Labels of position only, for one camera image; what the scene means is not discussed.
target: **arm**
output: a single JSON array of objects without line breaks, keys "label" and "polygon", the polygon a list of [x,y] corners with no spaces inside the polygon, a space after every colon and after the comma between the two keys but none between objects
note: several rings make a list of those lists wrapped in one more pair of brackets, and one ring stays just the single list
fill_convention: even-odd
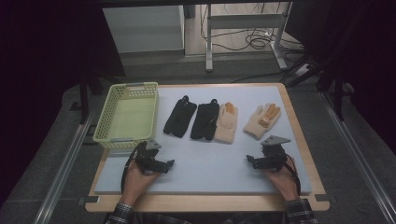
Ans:
[{"label": "arm", "polygon": [[152,182],[159,176],[143,175],[138,165],[132,161],[129,164],[128,173],[125,177],[124,192],[117,203],[114,212],[111,214],[107,224],[128,224],[130,223],[136,200],[142,195]]},{"label": "arm", "polygon": [[[292,169],[296,170],[292,157],[288,157],[287,164]],[[286,223],[318,223],[314,217],[309,201],[307,199],[300,199],[297,193],[296,183],[286,167],[282,167],[282,169],[276,173],[269,170],[262,170],[262,172],[268,177],[285,200]]]}]

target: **sleeve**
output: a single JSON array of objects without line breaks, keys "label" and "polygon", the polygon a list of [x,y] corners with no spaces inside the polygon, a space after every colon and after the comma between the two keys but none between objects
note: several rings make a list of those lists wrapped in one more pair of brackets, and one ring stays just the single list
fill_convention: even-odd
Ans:
[{"label": "sleeve", "polygon": [[311,205],[307,199],[285,202],[286,223],[289,224],[319,224],[312,212]]},{"label": "sleeve", "polygon": [[134,209],[124,203],[117,203],[114,212],[110,215],[106,224],[129,224],[132,221]]}]

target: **basket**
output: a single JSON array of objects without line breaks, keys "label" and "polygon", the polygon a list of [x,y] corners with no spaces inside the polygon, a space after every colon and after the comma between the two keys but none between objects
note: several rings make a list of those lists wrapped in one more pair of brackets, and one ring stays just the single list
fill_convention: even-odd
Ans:
[{"label": "basket", "polygon": [[131,148],[155,133],[158,83],[112,85],[93,135],[104,148]]}]

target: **person's left hand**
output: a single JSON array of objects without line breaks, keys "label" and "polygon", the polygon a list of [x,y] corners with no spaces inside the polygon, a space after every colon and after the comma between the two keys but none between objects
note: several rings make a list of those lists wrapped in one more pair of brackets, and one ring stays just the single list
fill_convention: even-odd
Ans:
[{"label": "person's left hand", "polygon": [[144,175],[139,166],[134,161],[131,161],[128,167],[128,173],[125,176],[125,184],[120,203],[133,206],[137,198],[147,190],[159,175],[160,173]]}]

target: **white metal stand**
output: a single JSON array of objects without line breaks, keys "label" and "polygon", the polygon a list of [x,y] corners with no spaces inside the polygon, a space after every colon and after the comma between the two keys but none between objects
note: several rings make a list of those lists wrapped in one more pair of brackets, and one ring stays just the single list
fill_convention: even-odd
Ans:
[{"label": "white metal stand", "polygon": [[206,72],[213,71],[212,30],[248,28],[278,28],[276,39],[270,44],[280,69],[286,70],[287,66],[280,52],[279,42],[289,16],[290,5],[291,2],[288,2],[282,14],[221,16],[212,16],[211,5],[207,5]]}]

